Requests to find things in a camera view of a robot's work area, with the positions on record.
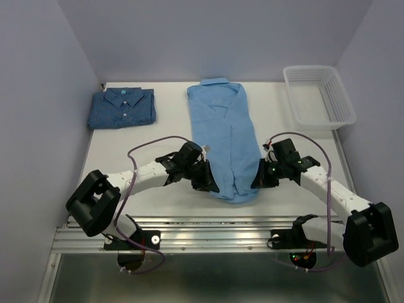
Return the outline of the blue plaid folded shirt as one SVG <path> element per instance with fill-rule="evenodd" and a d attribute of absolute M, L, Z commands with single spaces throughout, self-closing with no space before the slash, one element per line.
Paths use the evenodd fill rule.
<path fill-rule="evenodd" d="M 87 125 L 90 129 L 121 129 L 156 120 L 153 89 L 108 88 L 93 95 Z"/>

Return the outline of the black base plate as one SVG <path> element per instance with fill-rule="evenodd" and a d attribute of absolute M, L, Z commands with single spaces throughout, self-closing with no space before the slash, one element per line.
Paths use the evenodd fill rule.
<path fill-rule="evenodd" d="M 326 244 L 309 240 L 303 231 L 293 229 L 272 229 L 268 246 L 272 249 L 325 249 Z"/>
<path fill-rule="evenodd" d="M 138 230 L 129 237 L 133 242 L 154 250 L 160 249 L 161 233 L 159 230 Z M 132 245 L 127 240 L 114 236 L 104 239 L 104 250 L 106 251 L 139 251 L 140 248 Z"/>

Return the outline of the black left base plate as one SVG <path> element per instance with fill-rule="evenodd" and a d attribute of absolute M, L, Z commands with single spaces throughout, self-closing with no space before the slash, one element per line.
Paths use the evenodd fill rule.
<path fill-rule="evenodd" d="M 154 250 L 160 249 L 161 233 L 159 230 L 138 230 L 129 237 L 133 242 Z M 127 240 L 114 236 L 104 239 L 104 250 L 106 251 L 139 251 L 140 248 L 132 245 Z"/>

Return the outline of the aluminium mounting rail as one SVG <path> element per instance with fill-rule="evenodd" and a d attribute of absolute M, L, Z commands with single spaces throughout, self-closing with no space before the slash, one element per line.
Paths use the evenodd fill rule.
<path fill-rule="evenodd" d="M 180 253 L 272 253 L 270 231 L 287 229 L 294 217 L 138 217 L 143 230 L 161 231 L 160 250 Z M 70 218 L 57 229 L 52 253 L 107 253 L 104 237 L 87 237 Z"/>

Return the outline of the light blue long sleeve shirt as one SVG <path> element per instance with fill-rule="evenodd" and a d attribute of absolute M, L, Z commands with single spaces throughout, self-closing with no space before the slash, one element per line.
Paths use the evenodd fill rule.
<path fill-rule="evenodd" d="M 256 199 L 251 184 L 261 152 L 244 87 L 226 78 L 205 79 L 190 86 L 187 97 L 193 141 L 211 149 L 208 160 L 219 188 L 212 195 L 232 204 Z"/>

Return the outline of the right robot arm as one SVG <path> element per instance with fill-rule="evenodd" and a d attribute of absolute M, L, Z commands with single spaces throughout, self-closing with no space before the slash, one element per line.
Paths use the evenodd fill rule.
<path fill-rule="evenodd" d="M 267 245 L 274 250 L 302 250 L 290 254 L 294 266 L 312 270 L 316 249 L 342 250 L 361 268 L 399 248 L 391 209 L 371 203 L 343 186 L 311 156 L 302 157 L 290 139 L 268 140 L 266 156 L 259 161 L 253 189 L 274 188 L 282 179 L 295 182 L 326 205 L 326 218 L 309 214 L 297 217 L 288 229 L 273 229 Z"/>

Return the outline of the white plastic mesh basket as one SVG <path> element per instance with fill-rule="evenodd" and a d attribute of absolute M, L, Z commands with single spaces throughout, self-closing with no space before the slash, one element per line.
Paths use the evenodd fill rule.
<path fill-rule="evenodd" d="M 289 66 L 283 77 L 297 129 L 334 131 L 356 123 L 350 97 L 334 67 Z"/>

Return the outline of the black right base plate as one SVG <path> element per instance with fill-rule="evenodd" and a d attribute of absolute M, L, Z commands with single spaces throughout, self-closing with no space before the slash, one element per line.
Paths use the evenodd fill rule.
<path fill-rule="evenodd" d="M 272 249 L 325 249 L 326 244 L 309 240 L 303 231 L 293 229 L 272 229 L 268 246 Z"/>

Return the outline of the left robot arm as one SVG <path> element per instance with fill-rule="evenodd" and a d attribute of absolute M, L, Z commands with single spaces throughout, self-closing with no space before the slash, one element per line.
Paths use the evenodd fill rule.
<path fill-rule="evenodd" d="M 143 231 L 133 218 L 123 214 L 124 205 L 132 195 L 182 179 L 189 180 L 196 191 L 219 191 L 206 149 L 192 141 L 133 170 L 115 174 L 91 171 L 66 202 L 66 209 L 88 237 L 103 234 L 128 249 L 157 251 L 161 233 Z"/>

